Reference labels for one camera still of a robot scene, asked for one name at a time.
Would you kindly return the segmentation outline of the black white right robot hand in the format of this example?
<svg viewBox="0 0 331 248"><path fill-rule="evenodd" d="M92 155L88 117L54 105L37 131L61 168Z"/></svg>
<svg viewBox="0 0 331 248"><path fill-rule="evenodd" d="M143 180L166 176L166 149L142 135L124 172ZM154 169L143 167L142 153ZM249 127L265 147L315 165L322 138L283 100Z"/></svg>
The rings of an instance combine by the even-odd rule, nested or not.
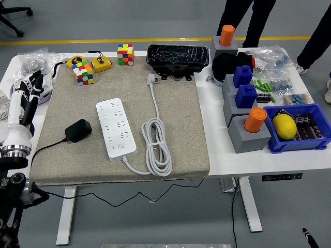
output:
<svg viewBox="0 0 331 248"><path fill-rule="evenodd" d="M310 234L310 232L306 228L302 228L302 231L305 235L305 238L307 239L307 242L311 248L319 248L319 245L317 244L314 237Z"/></svg>

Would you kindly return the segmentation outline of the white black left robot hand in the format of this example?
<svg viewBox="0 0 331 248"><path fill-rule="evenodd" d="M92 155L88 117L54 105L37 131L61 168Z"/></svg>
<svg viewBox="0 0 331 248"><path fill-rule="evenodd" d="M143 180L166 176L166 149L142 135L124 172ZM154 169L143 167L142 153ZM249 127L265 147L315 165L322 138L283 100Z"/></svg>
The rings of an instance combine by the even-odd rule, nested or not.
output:
<svg viewBox="0 0 331 248"><path fill-rule="evenodd" d="M3 153L12 157L14 153L29 155L32 150L30 139L34 136L32 124L41 93L43 74L40 70L19 80L18 88L11 94L8 131L3 142Z"/></svg>

